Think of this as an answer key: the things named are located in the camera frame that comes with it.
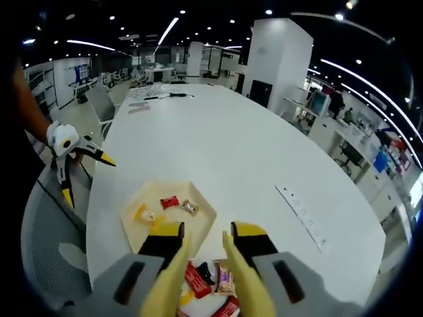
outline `white pillar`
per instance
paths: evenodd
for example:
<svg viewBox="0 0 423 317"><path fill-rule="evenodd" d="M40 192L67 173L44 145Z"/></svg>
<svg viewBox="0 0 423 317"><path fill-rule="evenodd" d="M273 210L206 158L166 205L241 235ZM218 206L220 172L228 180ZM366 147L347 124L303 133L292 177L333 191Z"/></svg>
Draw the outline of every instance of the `white pillar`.
<svg viewBox="0 0 423 317"><path fill-rule="evenodd" d="M203 43L191 42L188 52L186 74L190 77L200 76L200 65L203 54Z"/></svg>
<svg viewBox="0 0 423 317"><path fill-rule="evenodd" d="M276 112L283 97L293 98L303 88L312 45L313 38L288 18L256 20L243 95L250 94L253 80L271 84L267 108Z"/></svg>

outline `black chair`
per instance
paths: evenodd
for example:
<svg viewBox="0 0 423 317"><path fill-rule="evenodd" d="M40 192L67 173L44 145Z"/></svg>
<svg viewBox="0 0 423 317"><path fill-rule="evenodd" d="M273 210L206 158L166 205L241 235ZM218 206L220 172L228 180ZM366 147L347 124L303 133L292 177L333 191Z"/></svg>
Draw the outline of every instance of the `black chair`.
<svg viewBox="0 0 423 317"><path fill-rule="evenodd" d="M335 162L338 163L338 165L345 171L345 173L347 173L348 176L351 176L351 168L348 166L348 163L351 162L352 164L361 167L363 157L348 142L345 142L344 146L341 146L340 148L341 153L346 156L347 160L343 161L336 158Z"/></svg>

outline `white table surface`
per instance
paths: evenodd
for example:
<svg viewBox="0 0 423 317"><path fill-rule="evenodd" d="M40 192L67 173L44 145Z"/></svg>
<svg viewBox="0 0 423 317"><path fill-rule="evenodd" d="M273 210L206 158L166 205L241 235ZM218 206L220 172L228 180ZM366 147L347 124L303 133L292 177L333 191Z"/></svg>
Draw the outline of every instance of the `white table surface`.
<svg viewBox="0 0 423 317"><path fill-rule="evenodd" d="M217 211L197 258L226 258L223 230L240 220L263 227L322 275L327 291L365 304L385 234L359 189L312 140L255 102L221 86L163 85L195 98L152 100L128 114L127 97L103 150L117 167L96 163L87 215L91 281L130 252L120 211L149 180L191 180ZM275 189L289 186L311 208L332 248L322 254Z"/></svg>

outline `white wall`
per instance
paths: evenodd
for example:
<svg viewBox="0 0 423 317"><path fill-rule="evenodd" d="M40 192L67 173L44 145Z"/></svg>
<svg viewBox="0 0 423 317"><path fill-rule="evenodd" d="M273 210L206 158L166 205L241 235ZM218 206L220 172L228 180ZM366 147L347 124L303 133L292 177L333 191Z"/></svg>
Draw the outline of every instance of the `white wall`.
<svg viewBox="0 0 423 317"><path fill-rule="evenodd" d="M313 38L288 18L256 20L243 95L250 93L253 80L273 85L268 109L276 112L283 97L304 85L312 45Z"/></svg>
<svg viewBox="0 0 423 317"><path fill-rule="evenodd" d="M73 88L69 84L76 80L75 66L89 64L89 57L59 59L53 62L54 82L56 86L56 96L58 97L59 108L65 106L73 99Z"/></svg>

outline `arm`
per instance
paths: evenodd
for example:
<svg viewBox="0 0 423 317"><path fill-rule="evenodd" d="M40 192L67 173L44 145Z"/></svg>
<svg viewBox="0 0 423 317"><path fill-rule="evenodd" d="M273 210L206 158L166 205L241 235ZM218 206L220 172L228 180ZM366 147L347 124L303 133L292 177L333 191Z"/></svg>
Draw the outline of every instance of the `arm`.
<svg viewBox="0 0 423 317"><path fill-rule="evenodd" d="M41 142L47 143L47 129L50 125L39 109L34 96L25 80L22 67L17 64L13 74L13 84L17 96L17 107L25 130Z"/></svg>

